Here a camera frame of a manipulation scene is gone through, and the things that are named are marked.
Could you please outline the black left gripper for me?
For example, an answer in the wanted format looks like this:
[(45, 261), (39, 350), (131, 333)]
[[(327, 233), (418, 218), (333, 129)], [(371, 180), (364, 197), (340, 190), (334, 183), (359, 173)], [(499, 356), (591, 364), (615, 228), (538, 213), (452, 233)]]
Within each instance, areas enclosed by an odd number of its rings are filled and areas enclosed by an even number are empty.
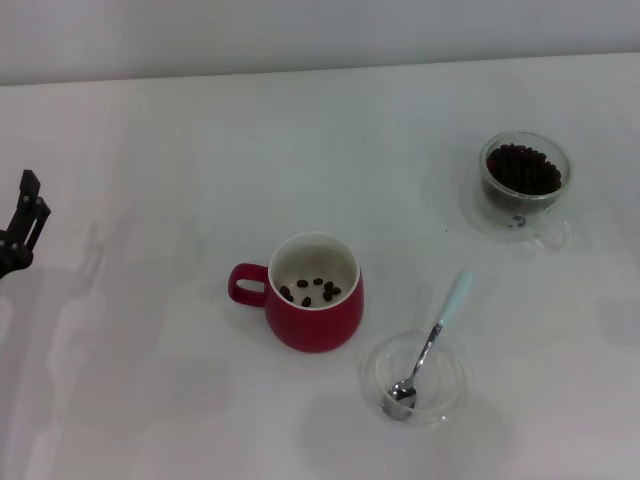
[(41, 183), (32, 170), (25, 169), (19, 185), (16, 210), (5, 230), (1, 231), (0, 279), (28, 268), (33, 252), (51, 209), (39, 197)]

